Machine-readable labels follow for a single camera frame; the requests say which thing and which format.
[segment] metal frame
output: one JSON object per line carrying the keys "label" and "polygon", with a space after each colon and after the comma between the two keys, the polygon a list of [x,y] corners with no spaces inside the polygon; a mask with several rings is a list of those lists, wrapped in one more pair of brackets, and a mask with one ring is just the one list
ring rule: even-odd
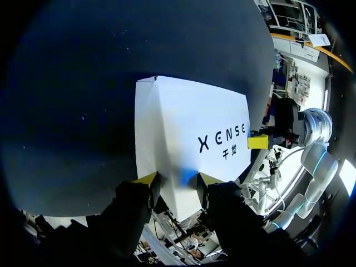
{"label": "metal frame", "polygon": [[274,19],[277,23],[277,26],[275,25],[271,25],[270,28],[274,28],[274,29],[283,29],[283,30],[286,30],[286,31],[292,31],[292,32],[296,32],[298,34],[305,34],[305,35],[308,35],[310,34],[308,32],[308,24],[307,24],[307,19],[306,19],[306,14],[305,14],[305,6],[308,6],[308,7],[311,7],[314,11],[314,33],[317,34],[318,33],[318,21],[317,21],[317,15],[318,15],[318,12],[317,10],[315,9],[315,7],[313,7],[311,4],[308,4],[308,3],[305,3],[305,2],[302,2],[300,0],[293,0],[293,2],[296,2],[296,3],[299,3],[301,5],[301,8],[302,8],[302,13],[303,13],[303,18],[304,18],[304,27],[305,27],[305,31],[300,31],[298,29],[293,29],[293,28],[288,28],[288,27],[283,27],[279,24],[279,21],[278,21],[278,17],[273,9],[273,4],[276,4],[276,5],[280,5],[280,6],[286,6],[284,4],[281,4],[281,3],[271,3],[270,0],[266,0],[267,1],[267,4],[269,5],[271,11],[272,11],[272,14],[274,16]]}

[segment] white cable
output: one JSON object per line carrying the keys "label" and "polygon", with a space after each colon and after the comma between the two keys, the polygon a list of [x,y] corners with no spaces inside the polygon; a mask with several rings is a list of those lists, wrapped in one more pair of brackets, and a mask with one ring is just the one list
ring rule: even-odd
{"label": "white cable", "polygon": [[[278,173],[279,167],[282,165],[282,163],[283,163],[288,157],[290,157],[291,155],[293,155],[293,154],[295,154],[295,153],[297,153],[297,152],[299,152],[299,151],[302,151],[302,150],[304,150],[304,149],[306,149],[306,147],[302,147],[302,148],[300,148],[300,149],[294,150],[292,153],[288,154],[284,159],[282,159],[282,161],[281,161],[280,164],[278,165],[278,167],[277,167],[275,173],[276,173],[276,174]],[[281,194],[280,194],[279,191],[278,191],[278,185],[277,185],[277,183],[276,183],[276,188],[275,188],[275,189],[276,189],[276,192],[277,192],[277,194],[278,194],[279,200],[281,200],[281,202],[283,203],[283,211],[284,211],[284,210],[285,210],[285,202],[284,202],[284,199],[282,198]]]}
{"label": "white cable", "polygon": [[285,210],[285,202],[284,202],[284,199],[282,198],[282,196],[280,195],[279,191],[278,191],[278,186],[276,185],[276,191],[277,191],[277,194],[278,194],[278,197],[279,199],[282,201],[283,203],[283,211]]}

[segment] xense logo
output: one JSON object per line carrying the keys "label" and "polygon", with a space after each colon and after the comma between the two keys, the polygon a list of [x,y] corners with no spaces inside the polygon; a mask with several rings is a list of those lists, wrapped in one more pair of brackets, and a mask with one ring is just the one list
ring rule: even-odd
{"label": "xense logo", "polygon": [[[242,132],[245,132],[245,124],[241,125],[241,130],[242,130]],[[222,138],[221,137],[222,134],[223,133],[221,131],[219,131],[215,135],[215,142],[216,142],[217,145],[221,145],[222,142],[223,142],[222,139],[221,139]],[[239,126],[235,126],[235,136],[239,136],[239,135],[240,135]],[[228,141],[229,139],[231,140],[232,138],[233,138],[233,130],[232,130],[232,128],[226,129],[226,140]],[[202,153],[202,150],[203,150],[204,147],[206,148],[206,150],[209,150],[209,146],[207,144],[208,135],[205,136],[204,141],[200,137],[198,137],[198,140],[200,142],[200,151],[199,151],[199,153]]]}

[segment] table surface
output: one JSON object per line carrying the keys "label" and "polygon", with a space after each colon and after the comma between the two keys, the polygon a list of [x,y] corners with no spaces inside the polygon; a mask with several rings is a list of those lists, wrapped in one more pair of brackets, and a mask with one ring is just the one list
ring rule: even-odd
{"label": "table surface", "polygon": [[253,1],[51,1],[19,38],[0,100],[14,204],[48,216],[97,214],[121,181],[137,177],[138,79],[243,93],[258,130],[274,64]]}

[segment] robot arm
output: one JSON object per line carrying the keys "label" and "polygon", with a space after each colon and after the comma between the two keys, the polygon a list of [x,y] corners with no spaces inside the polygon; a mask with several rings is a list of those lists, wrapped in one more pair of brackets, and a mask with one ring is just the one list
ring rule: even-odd
{"label": "robot arm", "polygon": [[[266,226],[265,230],[272,232],[277,228],[286,229],[296,214],[302,219],[310,214],[335,176],[338,162],[327,152],[328,141],[332,135],[332,119],[325,111],[318,108],[299,112],[293,100],[282,99],[276,106],[275,126],[264,128],[260,133],[268,140],[268,148],[274,144],[289,149],[296,145],[305,147],[301,164],[313,177],[305,194],[297,194],[290,205]],[[270,161],[272,175],[269,181],[259,181],[258,188],[254,188],[259,192],[259,202],[245,199],[246,204],[253,206],[258,215],[266,214],[265,202],[268,196],[264,192],[266,188],[276,188],[278,180],[276,177],[280,176],[278,168],[283,161]],[[252,181],[254,180],[251,176],[244,183],[251,184]]]}
{"label": "robot arm", "polygon": [[297,194],[286,210],[266,227],[268,233],[277,228],[286,229],[296,214],[305,219],[334,178],[338,169],[338,162],[327,152],[326,144],[318,142],[304,150],[301,156],[301,163],[313,176],[313,179],[310,181],[305,194]]}

